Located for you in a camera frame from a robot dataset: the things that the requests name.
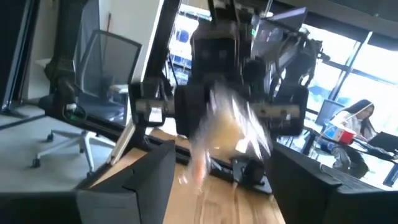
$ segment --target chair base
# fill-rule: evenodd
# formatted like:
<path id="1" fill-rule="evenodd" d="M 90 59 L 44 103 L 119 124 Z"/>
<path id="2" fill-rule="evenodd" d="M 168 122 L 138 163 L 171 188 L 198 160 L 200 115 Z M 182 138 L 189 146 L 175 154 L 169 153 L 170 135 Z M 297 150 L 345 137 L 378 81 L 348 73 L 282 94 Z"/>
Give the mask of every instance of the chair base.
<path id="1" fill-rule="evenodd" d="M 32 168 L 38 168 L 40 167 L 40 158 L 42 156 L 46 156 L 50 153 L 59 151 L 64 148 L 68 148 L 74 145 L 79 145 L 80 147 L 80 153 L 84 153 L 87 159 L 89 171 L 87 175 L 91 175 L 94 171 L 94 161 L 93 161 L 93 155 L 91 153 L 91 144 L 97 145 L 97 146 L 104 146 L 104 147 L 115 147 L 115 142 L 112 142 L 107 139 L 100 138 L 96 135 L 96 133 L 93 133 L 91 131 L 82 131 L 80 134 L 79 133 L 72 133 L 68 131 L 60 131 L 60 130 L 51 130 L 51 133 L 47 136 L 47 141 L 52 142 L 54 139 L 54 134 L 63 136 L 68 138 L 65 141 L 62 141 L 58 144 L 55 144 L 46 150 L 39 152 L 36 154 L 35 159 L 32 162 Z"/>

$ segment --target woman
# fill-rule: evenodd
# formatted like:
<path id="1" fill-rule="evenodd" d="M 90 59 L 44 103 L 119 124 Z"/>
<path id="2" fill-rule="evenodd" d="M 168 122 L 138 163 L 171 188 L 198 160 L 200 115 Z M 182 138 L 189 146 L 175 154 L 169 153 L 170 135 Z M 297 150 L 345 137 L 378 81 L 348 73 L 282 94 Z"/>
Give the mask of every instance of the woman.
<path id="1" fill-rule="evenodd" d="M 356 138 L 368 141 L 377 134 L 369 120 L 373 111 L 374 105 L 369 100 L 360 100 L 337 113 L 330 122 L 342 124 L 344 127 L 355 131 Z M 331 153 L 336 158 L 336 162 L 333 164 L 334 169 L 348 173 L 358 179 L 364 177 L 369 171 L 358 151 L 336 146 Z"/>

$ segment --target long black hair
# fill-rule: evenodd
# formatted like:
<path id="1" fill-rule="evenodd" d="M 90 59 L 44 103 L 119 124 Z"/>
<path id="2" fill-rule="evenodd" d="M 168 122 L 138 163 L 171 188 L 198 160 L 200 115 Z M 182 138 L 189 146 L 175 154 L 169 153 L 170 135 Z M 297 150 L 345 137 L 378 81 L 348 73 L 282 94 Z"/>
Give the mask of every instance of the long black hair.
<path id="1" fill-rule="evenodd" d="M 356 114 L 363 109 L 370 107 L 374 109 L 374 105 L 369 100 L 359 100 L 358 102 L 354 103 L 353 105 L 344 108 L 342 111 L 347 111 L 351 114 Z M 367 118 L 364 118 L 361 123 L 361 134 L 364 135 L 365 129 L 369 129 L 369 131 L 375 131 L 369 117 L 373 114 L 372 112 L 369 114 Z"/>

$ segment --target chair wheel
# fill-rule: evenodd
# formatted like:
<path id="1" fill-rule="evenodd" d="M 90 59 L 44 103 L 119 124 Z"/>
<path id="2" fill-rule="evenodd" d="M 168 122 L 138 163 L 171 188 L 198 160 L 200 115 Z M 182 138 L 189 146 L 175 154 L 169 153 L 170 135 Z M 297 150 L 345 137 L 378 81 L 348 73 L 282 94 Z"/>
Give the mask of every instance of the chair wheel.
<path id="1" fill-rule="evenodd" d="M 39 168 L 40 167 L 40 159 L 34 159 L 32 161 L 32 168 Z"/>
<path id="2" fill-rule="evenodd" d="M 52 141 L 54 141 L 54 134 L 51 133 L 47 136 L 47 142 L 52 142 Z"/>

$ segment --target plastic bag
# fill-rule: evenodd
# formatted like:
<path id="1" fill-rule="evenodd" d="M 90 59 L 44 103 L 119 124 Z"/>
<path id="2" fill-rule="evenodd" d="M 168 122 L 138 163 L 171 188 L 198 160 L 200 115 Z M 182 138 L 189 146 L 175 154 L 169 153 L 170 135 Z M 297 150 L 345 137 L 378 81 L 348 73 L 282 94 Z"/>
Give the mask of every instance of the plastic bag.
<path id="1" fill-rule="evenodd" d="M 249 154 L 261 161 L 271 155 L 269 134 L 250 108 L 233 90 L 216 84 L 210 91 L 207 112 L 190 139 L 191 161 L 180 182 L 201 189 L 211 169 L 211 156 Z"/>

